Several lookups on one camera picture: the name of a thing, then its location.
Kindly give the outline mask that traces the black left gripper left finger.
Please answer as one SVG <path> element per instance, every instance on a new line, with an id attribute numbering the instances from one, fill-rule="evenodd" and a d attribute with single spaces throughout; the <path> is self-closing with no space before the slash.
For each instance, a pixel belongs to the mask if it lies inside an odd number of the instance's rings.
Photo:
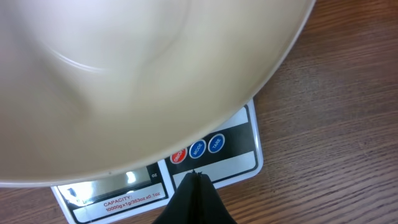
<path id="1" fill-rule="evenodd" d="M 169 203 L 153 224 L 196 223 L 196 215 L 193 211 L 197 191 L 196 182 L 196 172 L 186 174 Z"/>

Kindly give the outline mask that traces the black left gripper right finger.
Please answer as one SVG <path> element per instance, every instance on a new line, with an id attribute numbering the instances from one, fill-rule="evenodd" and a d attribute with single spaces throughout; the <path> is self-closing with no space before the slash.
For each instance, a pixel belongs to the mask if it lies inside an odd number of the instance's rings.
<path id="1" fill-rule="evenodd" d="M 236 224 L 227 211 L 210 178 L 197 173 L 195 215 L 200 224 Z"/>

